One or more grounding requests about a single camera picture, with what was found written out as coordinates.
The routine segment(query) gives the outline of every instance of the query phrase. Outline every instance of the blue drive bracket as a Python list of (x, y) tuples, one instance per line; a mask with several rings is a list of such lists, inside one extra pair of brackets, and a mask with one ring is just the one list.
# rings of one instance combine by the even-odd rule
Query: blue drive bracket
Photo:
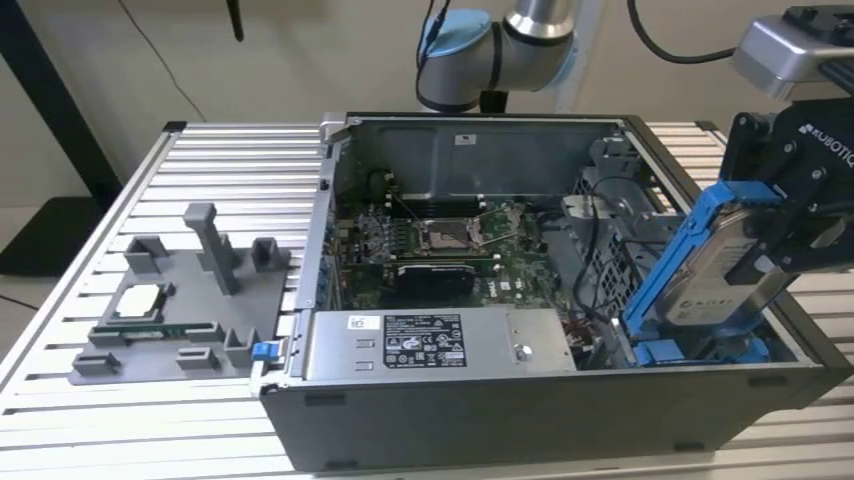
[(777, 193), (758, 181), (718, 182), (704, 190), (650, 276), (629, 301), (623, 318), (633, 340), (660, 338), (657, 324), (649, 320), (647, 313), (685, 260), (709, 240), (721, 209), (729, 204), (773, 205), (781, 201)]

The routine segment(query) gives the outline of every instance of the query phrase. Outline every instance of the gray post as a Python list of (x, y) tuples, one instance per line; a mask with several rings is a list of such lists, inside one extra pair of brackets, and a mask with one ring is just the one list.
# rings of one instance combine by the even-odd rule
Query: gray post
[(206, 264), (214, 271), (219, 290), (223, 295), (234, 295), (241, 288), (241, 284), (231, 268), (233, 252), (223, 244), (214, 225), (215, 217), (216, 207), (212, 203), (191, 203), (184, 212), (184, 224), (199, 235), (202, 255), (206, 257)]

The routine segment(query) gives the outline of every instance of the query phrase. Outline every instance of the power supply label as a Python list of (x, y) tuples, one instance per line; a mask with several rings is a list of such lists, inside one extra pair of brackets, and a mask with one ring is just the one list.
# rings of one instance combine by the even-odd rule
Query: power supply label
[(386, 315), (383, 344), (389, 368), (466, 366), (459, 315)]

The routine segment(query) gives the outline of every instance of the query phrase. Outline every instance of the cable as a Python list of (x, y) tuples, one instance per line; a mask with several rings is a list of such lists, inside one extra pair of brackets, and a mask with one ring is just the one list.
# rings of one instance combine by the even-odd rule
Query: cable
[(155, 52), (155, 55), (158, 56), (158, 59), (160, 60), (160, 64), (163, 65), (163, 68), (166, 69), (166, 73), (170, 75), (170, 78), (172, 79), (172, 85), (175, 85), (175, 89), (178, 90), (178, 92), (184, 97), (184, 100), (187, 100), (187, 103), (190, 103), (190, 106), (196, 111), (196, 114), (199, 115), (199, 118), (202, 119), (202, 121), (207, 122), (208, 119), (202, 114), (202, 110), (199, 110), (199, 107), (196, 106), (195, 102), (190, 98), (190, 95), (187, 95), (187, 92), (184, 91), (184, 89), (182, 88), (180, 84), (178, 83), (178, 79), (175, 78), (175, 74), (172, 73), (172, 69), (170, 68), (170, 64), (166, 63), (166, 59), (163, 58), (163, 55), (160, 55), (160, 51), (158, 50), (158, 47), (155, 47), (155, 44), (151, 41), (151, 38), (148, 38), (148, 35), (146, 35), (146, 32), (143, 31), (143, 28), (139, 26), (139, 23), (136, 23), (136, 18), (134, 18), (134, 14), (131, 13), (131, 10), (128, 9), (128, 6), (124, 4), (124, 0), (116, 0), (116, 1), (119, 2), (119, 6), (122, 7), (122, 10), (124, 10), (124, 13), (126, 13), (126, 15), (128, 17), (128, 20), (131, 20), (131, 23), (134, 24), (134, 28), (136, 28), (136, 31), (139, 32), (140, 36), (146, 40), (146, 43), (151, 47), (151, 50)]
[(6, 300), (10, 303), (14, 303), (16, 305), (20, 305), (24, 308), (30, 308), (31, 310), (39, 310), (39, 307), (36, 307), (35, 305), (27, 303), (27, 302), (22, 302), (20, 300), (12, 298), (12, 297), (7, 297), (6, 295), (0, 294), (0, 300)]
[(425, 30), (427, 30), (427, 22), (430, 21), (430, 14), (433, 13), (437, 0), (430, 0), (430, 6), (427, 7), (427, 13), (425, 14), (425, 21), (422, 22), (422, 31), (418, 36), (418, 50), (415, 51), (415, 67), (422, 67), (422, 47), (425, 46)]
[(631, 21), (631, 26), (635, 29), (635, 33), (641, 38), (641, 42), (646, 45), (646, 48), (656, 54), (658, 58), (662, 60), (677, 63), (680, 65), (698, 65), (701, 63), (716, 62), (718, 60), (724, 60), (729, 58), (736, 53), (734, 48), (728, 48), (726, 50), (721, 50), (720, 52), (708, 53), (705, 55), (697, 56), (681, 56), (674, 55), (673, 53), (665, 51), (662, 47), (660, 47), (646, 29), (643, 28), (643, 23), (641, 22), (641, 15), (638, 14), (638, 1), (627, 0), (626, 5), (629, 7), (629, 20)]
[(597, 202), (594, 201), (594, 197), (602, 198), (602, 200), (607, 202), (607, 199), (602, 195), (597, 194), (597, 188), (599, 187), (599, 185), (602, 185), (603, 182), (609, 180), (625, 180), (635, 184), (638, 183), (634, 178), (613, 175), (613, 176), (601, 178), (590, 188), (590, 192), (587, 193), (587, 197), (590, 198), (590, 208), (593, 210), (590, 240), (587, 242), (587, 251), (585, 252), (585, 260), (583, 260), (582, 268), (578, 271), (578, 276), (575, 277), (575, 283), (573, 283), (573, 299), (575, 300), (575, 304), (581, 307), (582, 312), (590, 319), (595, 319), (606, 323), (609, 319), (602, 314), (599, 314), (599, 312), (597, 312), (594, 307), (591, 307), (590, 305), (585, 304), (585, 302), (582, 302), (581, 286), (582, 286), (582, 280), (585, 279), (585, 275), (587, 274), (587, 270), (590, 269), (590, 264), (593, 263), (593, 257), (597, 250), (597, 243), (599, 242), (599, 210), (597, 208)]
[(430, 10), (427, 11), (427, 15), (425, 16), (425, 22), (422, 24), (422, 36), (418, 40), (419, 46), (423, 46), (423, 48), (419, 48), (421, 61), (418, 62), (418, 72), (415, 74), (415, 96), (419, 99), (422, 98), (422, 92), (418, 84), (421, 83), (422, 72), (425, 71), (427, 60), (430, 59), (430, 56), (427, 55), (427, 53), (430, 52), (430, 49), (433, 48), (434, 43), (437, 43), (437, 38), (439, 37), (439, 31), (442, 30), (442, 26), (445, 25), (445, 17), (449, 14), (449, 7), (451, 6), (451, 0), (445, 0), (445, 5), (442, 5), (442, 10), (439, 10), (439, 13), (437, 14), (437, 19), (434, 20), (433, 25), (430, 26), (430, 32), (427, 32), (427, 35), (425, 36), (425, 29), (427, 28), (427, 22), (430, 20), (430, 13), (433, 12), (433, 6), (434, 6), (434, 0), (431, 0), (430, 2)]

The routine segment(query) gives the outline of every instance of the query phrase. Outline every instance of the white label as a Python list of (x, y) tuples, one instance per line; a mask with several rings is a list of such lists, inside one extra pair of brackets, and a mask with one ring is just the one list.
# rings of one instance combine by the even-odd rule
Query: white label
[(475, 145), (478, 136), (473, 134), (457, 135), (454, 137), (454, 145)]
[(349, 330), (379, 330), (379, 315), (351, 315), (347, 321)]

